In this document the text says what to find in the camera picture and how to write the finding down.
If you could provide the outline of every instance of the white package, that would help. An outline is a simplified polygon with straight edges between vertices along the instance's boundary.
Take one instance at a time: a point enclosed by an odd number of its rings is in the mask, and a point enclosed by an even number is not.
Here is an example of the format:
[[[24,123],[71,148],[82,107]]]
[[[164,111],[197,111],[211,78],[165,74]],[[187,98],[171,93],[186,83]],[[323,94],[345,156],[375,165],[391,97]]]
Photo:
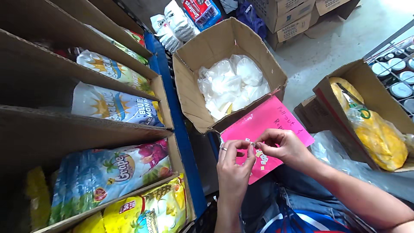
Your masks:
[[[166,50],[173,53],[183,45],[183,43],[174,35],[165,16],[154,15],[150,19],[152,28],[156,32],[155,35],[159,37],[159,42]]]
[[[201,67],[197,82],[214,121],[270,92],[262,71],[245,55],[232,55],[210,69]]]
[[[245,55],[233,54],[230,61],[236,74],[241,76],[246,85],[257,87],[262,84],[263,73],[252,59]]]
[[[179,40],[189,41],[197,35],[194,23],[191,20],[189,21],[175,0],[172,0],[165,7],[164,15],[171,30]]]

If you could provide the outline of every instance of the cardboard box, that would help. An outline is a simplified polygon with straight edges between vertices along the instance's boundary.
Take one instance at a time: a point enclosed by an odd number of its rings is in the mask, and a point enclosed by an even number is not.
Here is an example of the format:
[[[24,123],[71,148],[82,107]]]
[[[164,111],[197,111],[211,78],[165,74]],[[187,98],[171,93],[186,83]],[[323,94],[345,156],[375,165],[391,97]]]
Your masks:
[[[151,88],[155,93],[153,97],[1,29],[0,42],[2,55],[7,57],[3,59],[0,68],[9,77],[4,79],[1,86],[0,104],[70,109],[73,89],[80,80],[157,100],[164,125],[170,129],[174,127],[162,78],[158,74],[151,78]]]
[[[295,20],[310,13],[315,0],[253,0],[257,15],[264,20],[271,33],[275,33]]]
[[[64,156],[75,151],[89,148],[114,148],[142,144],[162,138],[168,139],[169,157],[174,171],[171,177],[38,230],[36,233],[65,232],[111,203],[157,187],[177,177],[179,173],[184,173],[175,135],[165,129],[152,129],[131,124],[124,125],[119,122],[5,105],[0,105],[0,118],[7,122],[2,127],[2,143],[7,145],[3,147],[4,153],[15,154],[16,148],[18,148],[20,157],[16,166],[10,166],[7,160],[0,162],[3,167],[2,176],[13,175],[18,177],[39,165],[45,170],[54,171],[59,168]],[[188,210],[188,222],[190,222],[195,219],[195,214],[187,185],[185,189],[190,206]]]
[[[347,150],[351,159],[365,162],[372,169],[381,170],[355,134],[351,122],[333,93],[328,80],[330,77],[340,77],[351,83],[361,94],[369,110],[377,112],[383,119],[393,123],[402,133],[414,133],[414,123],[362,59],[340,67],[315,86],[313,91],[318,101],[335,119],[336,124],[332,126],[333,132],[336,132],[334,135]],[[414,158],[410,156],[404,166],[395,172],[408,170],[414,170]]]
[[[146,78],[158,76],[49,0],[2,2],[0,13],[0,28],[21,38],[49,39],[64,45],[82,47],[109,57]]]
[[[248,26],[235,18],[226,19],[204,30],[173,55],[181,109],[200,133],[223,131],[269,98],[268,95],[263,96],[246,108],[233,112],[216,123],[213,121],[197,85],[198,70],[202,66],[210,68],[216,62],[230,58],[232,54],[244,54],[251,58],[263,72],[270,89],[278,90],[276,95],[283,100],[287,77],[273,55]]]
[[[55,3],[75,19],[91,25],[146,59],[149,59],[152,56],[150,51],[134,40],[120,26],[114,23],[114,21],[108,18],[88,0],[51,0],[51,2]],[[121,10],[113,1],[112,3],[115,5],[113,7]]]

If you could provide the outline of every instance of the blue metal shelf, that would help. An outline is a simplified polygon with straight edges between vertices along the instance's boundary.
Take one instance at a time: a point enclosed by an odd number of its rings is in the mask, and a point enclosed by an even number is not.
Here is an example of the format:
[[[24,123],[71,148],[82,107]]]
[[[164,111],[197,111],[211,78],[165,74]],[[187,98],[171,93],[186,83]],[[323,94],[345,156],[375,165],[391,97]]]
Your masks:
[[[194,211],[197,218],[199,218],[207,208],[207,201],[204,196],[200,176],[194,159],[194,153],[184,124],[180,103],[176,91],[174,90],[165,50],[160,42],[155,39],[153,34],[148,31],[145,31],[144,39],[147,49],[154,54],[154,56],[148,60],[149,66],[152,70],[162,76],[165,93],[170,106],[171,117],[174,123],[174,133],[177,137],[178,149],[180,150],[191,198],[193,199]]]

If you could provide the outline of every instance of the jar lid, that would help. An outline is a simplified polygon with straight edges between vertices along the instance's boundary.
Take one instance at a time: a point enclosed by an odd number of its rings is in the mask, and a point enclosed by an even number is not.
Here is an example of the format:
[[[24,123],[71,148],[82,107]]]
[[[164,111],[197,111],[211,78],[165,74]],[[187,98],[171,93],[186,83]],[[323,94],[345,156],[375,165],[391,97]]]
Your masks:
[[[388,61],[392,70],[402,70],[405,68],[405,62],[401,58],[393,58]]]
[[[405,100],[403,105],[409,112],[414,113],[414,99]]]
[[[398,78],[401,82],[406,82],[408,84],[414,84],[414,72],[404,71],[398,75]]]
[[[378,62],[372,65],[371,67],[372,71],[380,77],[387,76],[390,74],[390,65],[388,65],[385,62]]]
[[[390,92],[397,98],[407,98],[412,95],[413,90],[406,84],[399,82],[395,83],[390,87]]]

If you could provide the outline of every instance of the stacked cardboard box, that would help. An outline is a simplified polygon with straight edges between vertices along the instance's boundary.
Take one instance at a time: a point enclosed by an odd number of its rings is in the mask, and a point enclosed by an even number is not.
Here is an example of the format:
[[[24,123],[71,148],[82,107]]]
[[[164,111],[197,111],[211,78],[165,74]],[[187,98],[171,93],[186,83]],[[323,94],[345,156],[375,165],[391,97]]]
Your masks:
[[[335,10],[348,18],[359,0],[252,0],[257,15],[268,27],[266,41],[276,49],[322,20]]]
[[[145,47],[136,43],[122,28],[86,0],[70,1],[70,4],[60,0],[7,0],[1,4],[0,69],[4,77],[0,87],[2,148],[4,155],[15,155],[18,150],[18,156],[15,157],[18,162],[14,166],[10,166],[8,159],[0,162],[2,177],[24,177],[29,169],[36,166],[56,170],[61,159],[75,151],[139,145],[162,138],[168,139],[173,175],[119,199],[137,195],[184,173],[175,134],[169,131],[173,129],[173,122],[161,76],[83,23],[96,27],[148,59],[152,54]],[[155,96],[78,65],[31,43],[30,39],[49,39],[107,56],[151,80]],[[55,111],[69,109],[70,112],[73,89],[79,81],[158,101],[165,127]],[[190,205],[188,222],[191,222],[196,216],[187,184],[186,196]],[[107,204],[37,232],[65,232]]]

